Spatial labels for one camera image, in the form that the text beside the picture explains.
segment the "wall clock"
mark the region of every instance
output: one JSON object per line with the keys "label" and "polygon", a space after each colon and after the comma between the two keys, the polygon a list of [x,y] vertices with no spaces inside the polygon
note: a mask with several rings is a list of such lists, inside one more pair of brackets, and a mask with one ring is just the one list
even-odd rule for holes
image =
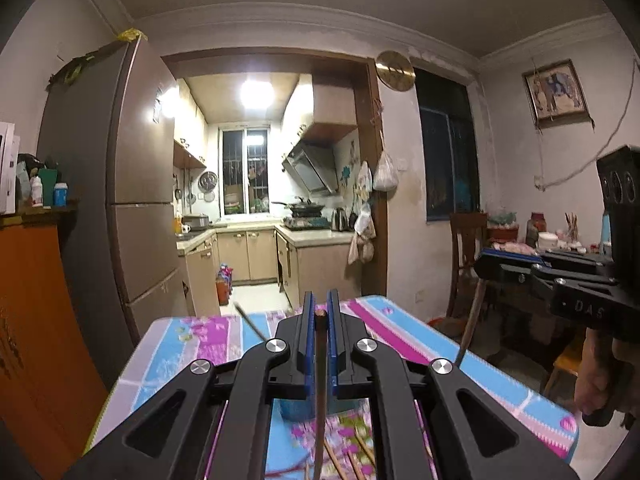
{"label": "wall clock", "polygon": [[385,50],[376,58],[376,72],[389,88],[406,92],[414,86],[415,72],[411,62],[394,50]]}

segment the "range hood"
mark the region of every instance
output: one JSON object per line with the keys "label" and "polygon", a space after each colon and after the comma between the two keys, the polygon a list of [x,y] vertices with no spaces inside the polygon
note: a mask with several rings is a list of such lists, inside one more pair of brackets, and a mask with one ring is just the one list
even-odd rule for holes
{"label": "range hood", "polygon": [[300,142],[282,165],[298,176],[309,194],[326,196],[338,193],[334,150]]}

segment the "wooden door frame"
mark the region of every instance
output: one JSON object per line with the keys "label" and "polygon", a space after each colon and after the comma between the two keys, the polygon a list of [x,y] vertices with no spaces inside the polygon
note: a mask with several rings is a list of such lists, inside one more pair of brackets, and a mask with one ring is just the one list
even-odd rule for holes
{"label": "wooden door frame", "polygon": [[[242,72],[294,72],[348,79],[353,85],[360,160],[374,171],[382,153],[380,94],[373,58],[324,50],[287,47],[232,47],[195,50],[162,58],[176,79]],[[388,264],[386,194],[373,192],[372,216],[376,227],[373,259],[362,266],[362,295],[386,296]]]}

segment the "green cup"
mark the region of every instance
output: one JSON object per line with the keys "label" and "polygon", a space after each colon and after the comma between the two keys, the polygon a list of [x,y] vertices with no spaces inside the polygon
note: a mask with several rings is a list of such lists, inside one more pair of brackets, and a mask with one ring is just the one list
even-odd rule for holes
{"label": "green cup", "polygon": [[53,205],[53,187],[56,185],[58,170],[46,170],[42,168],[38,171],[38,176],[42,181],[42,205]]}

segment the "floral tablecloth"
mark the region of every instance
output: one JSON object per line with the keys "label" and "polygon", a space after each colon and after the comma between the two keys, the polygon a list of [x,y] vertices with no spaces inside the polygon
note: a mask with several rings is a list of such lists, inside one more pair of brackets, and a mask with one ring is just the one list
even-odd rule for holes
{"label": "floral tablecloth", "polygon": [[[387,298],[367,296],[345,301],[341,309],[362,319],[372,336],[395,348],[405,359],[428,363],[437,357],[454,360],[458,345],[406,313]],[[265,335],[274,336],[283,312],[252,314]],[[156,320],[124,368],[114,386],[88,449],[140,407],[180,370],[197,358],[214,364],[238,359],[260,340],[240,317],[163,318]],[[569,461],[577,445],[574,416],[529,390],[500,370],[468,352],[461,369],[529,428],[558,456]],[[282,419],[279,401],[274,404],[267,452],[266,478],[303,480],[312,464],[315,428],[312,422],[297,424]],[[369,456],[373,441],[369,405],[329,416],[326,438],[337,463],[325,457],[324,480],[375,478]]]}

